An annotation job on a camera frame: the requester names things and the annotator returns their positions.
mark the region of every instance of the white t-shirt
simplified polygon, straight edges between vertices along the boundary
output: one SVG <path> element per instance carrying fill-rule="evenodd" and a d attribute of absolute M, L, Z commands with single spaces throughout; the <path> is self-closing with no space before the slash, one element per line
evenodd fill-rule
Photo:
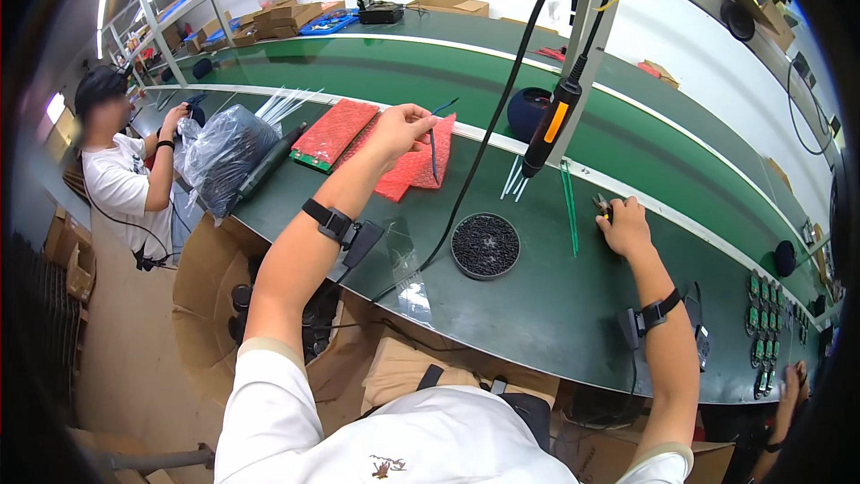
<path fill-rule="evenodd" d="M 132 251 L 137 252 L 143 246 L 146 258 L 162 259 L 173 253 L 170 243 L 173 210 L 170 206 L 161 211 L 145 210 L 150 170 L 144 166 L 144 141 L 117 133 L 113 145 L 98 152 L 82 152 L 83 177 L 90 199 L 114 219 L 137 224 L 156 234 L 164 246 L 145 230 L 106 219 Z"/>
<path fill-rule="evenodd" d="M 247 347 L 260 340 L 268 349 Z M 295 352 L 281 343 L 286 351 L 272 350 L 271 343 L 251 339 L 239 350 L 216 483 L 576 482 L 507 403 L 470 386 L 407 394 L 323 440 Z M 681 484 L 691 469 L 685 456 L 667 452 L 619 482 Z"/>

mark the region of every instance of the black wrist strap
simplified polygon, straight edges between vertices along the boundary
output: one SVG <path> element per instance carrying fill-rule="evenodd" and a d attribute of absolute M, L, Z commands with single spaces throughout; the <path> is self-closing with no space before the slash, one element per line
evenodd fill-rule
<path fill-rule="evenodd" d="M 343 245 L 343 238 L 353 225 L 352 219 L 335 208 L 326 208 L 314 199 L 308 199 L 302 210 L 320 223 L 319 231 Z"/>
<path fill-rule="evenodd" d="M 644 307 L 641 311 L 642 319 L 645 320 L 645 332 L 647 333 L 654 326 L 659 326 L 666 321 L 666 315 L 669 314 L 675 305 L 681 300 L 681 294 L 678 289 L 672 290 L 672 293 L 663 301 L 651 303 Z"/>

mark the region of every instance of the black cap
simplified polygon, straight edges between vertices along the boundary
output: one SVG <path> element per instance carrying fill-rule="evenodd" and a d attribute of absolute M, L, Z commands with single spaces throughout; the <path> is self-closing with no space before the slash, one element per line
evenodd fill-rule
<path fill-rule="evenodd" d="M 75 114 L 86 123 L 87 112 L 95 105 L 119 96 L 128 89 L 128 70 L 111 66 L 96 66 L 89 70 L 77 85 Z"/>

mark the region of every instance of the floor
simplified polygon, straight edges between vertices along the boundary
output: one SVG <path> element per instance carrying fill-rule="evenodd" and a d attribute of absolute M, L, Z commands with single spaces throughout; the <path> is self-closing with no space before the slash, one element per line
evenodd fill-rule
<path fill-rule="evenodd" d="M 170 319 L 176 274 L 137 271 L 98 214 L 92 234 L 98 263 L 77 382 L 81 428 L 134 436 L 152 452 L 215 448 L 223 409 L 201 395 L 178 359 Z M 177 483 L 212 482 L 200 466 L 168 473 Z"/>

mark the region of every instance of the blue wire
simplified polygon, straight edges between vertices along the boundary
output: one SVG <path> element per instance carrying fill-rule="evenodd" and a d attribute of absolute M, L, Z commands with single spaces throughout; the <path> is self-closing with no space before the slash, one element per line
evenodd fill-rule
<path fill-rule="evenodd" d="M 451 101 L 449 101 L 448 103 L 443 104 L 442 106 L 438 107 L 435 111 L 430 113 L 431 116 L 436 116 L 437 112 L 442 111 L 443 109 L 447 109 L 451 105 L 457 103 L 458 99 L 459 98 L 454 98 Z M 430 152 L 431 152 L 430 156 L 432 158 L 430 160 L 430 162 L 433 165 L 433 179 L 435 179 L 436 184 L 438 184 L 439 183 L 439 175 L 436 172 L 436 139 L 433 136 L 433 130 L 430 130 Z"/>

